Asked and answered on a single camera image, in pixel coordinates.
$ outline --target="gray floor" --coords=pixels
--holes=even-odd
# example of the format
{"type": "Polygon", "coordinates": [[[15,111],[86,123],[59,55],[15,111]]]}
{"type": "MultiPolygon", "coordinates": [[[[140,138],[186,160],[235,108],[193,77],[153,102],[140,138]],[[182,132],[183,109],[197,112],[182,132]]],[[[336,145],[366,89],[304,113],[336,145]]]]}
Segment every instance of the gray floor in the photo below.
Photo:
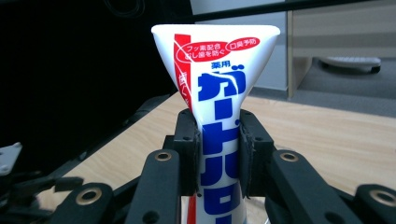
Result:
{"type": "Polygon", "coordinates": [[[283,91],[253,89],[251,95],[396,118],[396,59],[381,58],[381,70],[370,67],[323,67],[317,59],[293,97],[283,91]]]}

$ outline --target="wooden table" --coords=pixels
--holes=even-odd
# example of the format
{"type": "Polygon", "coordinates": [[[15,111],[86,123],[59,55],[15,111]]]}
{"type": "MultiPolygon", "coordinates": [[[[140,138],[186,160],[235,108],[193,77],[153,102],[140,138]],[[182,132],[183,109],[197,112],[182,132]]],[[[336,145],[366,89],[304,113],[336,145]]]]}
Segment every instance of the wooden table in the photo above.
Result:
{"type": "MultiPolygon", "coordinates": [[[[174,134],[177,114],[185,108],[176,93],[66,176],[122,186],[139,176],[147,155],[174,134]]],[[[303,154],[330,185],[350,194],[369,183],[396,189],[396,119],[251,96],[242,108],[255,114],[277,149],[303,154]]],[[[66,195],[51,189],[38,198],[43,208],[55,209],[66,195]]],[[[263,223],[262,199],[247,204],[251,223],[263,223]]]]}

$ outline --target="toothpaste tube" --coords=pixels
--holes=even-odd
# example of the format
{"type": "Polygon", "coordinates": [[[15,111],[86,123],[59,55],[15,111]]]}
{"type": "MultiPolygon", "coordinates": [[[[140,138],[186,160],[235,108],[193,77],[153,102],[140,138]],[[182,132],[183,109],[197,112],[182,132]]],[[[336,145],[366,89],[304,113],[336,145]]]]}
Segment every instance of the toothpaste tube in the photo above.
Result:
{"type": "Polygon", "coordinates": [[[201,133],[198,190],[187,223],[247,223],[238,178],[241,104],[279,36],[269,25],[163,24],[151,32],[201,133]]]}

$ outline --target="black metal bracket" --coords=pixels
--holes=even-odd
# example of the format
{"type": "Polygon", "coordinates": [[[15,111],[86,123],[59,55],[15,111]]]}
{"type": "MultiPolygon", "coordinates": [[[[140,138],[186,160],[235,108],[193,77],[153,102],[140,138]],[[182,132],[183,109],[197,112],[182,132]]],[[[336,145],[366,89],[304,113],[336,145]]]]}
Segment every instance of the black metal bracket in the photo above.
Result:
{"type": "MultiPolygon", "coordinates": [[[[254,114],[246,110],[240,114],[241,189],[247,200],[265,197],[263,209],[272,224],[396,223],[394,189],[365,184],[358,186],[355,195],[336,189],[303,155],[276,149],[254,114]]],[[[40,220],[61,224],[180,223],[180,198],[197,189],[199,139],[190,110],[180,111],[175,134],[165,136],[163,149],[148,155],[141,176],[115,190],[105,183],[78,187],[53,214],[40,220]]]]}

